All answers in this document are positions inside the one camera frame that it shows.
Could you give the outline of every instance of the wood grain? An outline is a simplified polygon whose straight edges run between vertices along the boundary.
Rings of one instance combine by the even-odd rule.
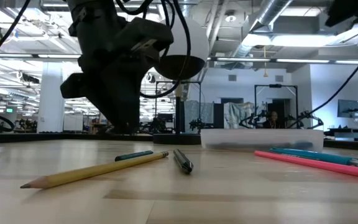
[[[194,163],[191,175],[181,173],[171,154],[48,190],[17,187],[122,154],[175,148]],[[324,151],[358,157],[358,151]],[[358,177],[200,146],[79,140],[0,144],[0,223],[358,223]]]

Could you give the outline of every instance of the blue pen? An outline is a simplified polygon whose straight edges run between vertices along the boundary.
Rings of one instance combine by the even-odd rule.
[[[271,148],[270,152],[286,154],[289,156],[296,156],[296,157],[300,157],[300,158],[304,158],[304,159],[313,159],[313,160],[319,160],[319,161],[324,161],[324,162],[332,162],[335,164],[342,164],[342,165],[358,167],[358,159],[351,158],[351,157],[337,156],[337,155],[331,155],[331,154],[319,153],[319,152],[304,151],[304,150],[299,150],[299,149],[284,149],[284,148]]]

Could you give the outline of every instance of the clear plastic container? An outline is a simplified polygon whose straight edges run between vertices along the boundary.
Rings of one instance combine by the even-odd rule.
[[[308,129],[202,129],[201,144],[205,149],[237,149],[267,151],[286,147],[321,152],[324,133]]]

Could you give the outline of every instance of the pink pencil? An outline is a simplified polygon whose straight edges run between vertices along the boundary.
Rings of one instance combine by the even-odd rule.
[[[299,157],[286,156],[286,155],[275,154],[275,153],[270,153],[270,152],[262,152],[262,151],[255,151],[255,155],[266,157],[269,159],[276,159],[276,160],[285,161],[285,162],[292,162],[292,163],[299,164],[299,165],[310,166],[310,167],[330,170],[330,171],[334,171],[334,172],[340,172],[343,174],[358,176],[358,167],[354,167],[354,166],[333,164],[330,162],[322,162],[322,161],[316,161],[316,160],[311,160],[311,159],[304,159],[304,158],[299,158]]]

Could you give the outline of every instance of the teal marker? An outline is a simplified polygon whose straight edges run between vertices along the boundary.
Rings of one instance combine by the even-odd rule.
[[[121,161],[121,160],[132,159],[132,158],[146,156],[146,155],[150,155],[150,154],[153,154],[153,151],[148,150],[148,151],[144,151],[144,152],[134,152],[131,154],[117,156],[115,161],[117,162],[117,161]]]
[[[296,156],[304,159],[313,159],[323,162],[332,162],[335,164],[358,167],[358,159],[351,158],[351,157],[337,156],[337,155],[312,152],[312,151],[304,151],[300,149],[284,149],[284,148],[271,148],[270,152],[274,152],[278,154],[286,154],[289,156]]]

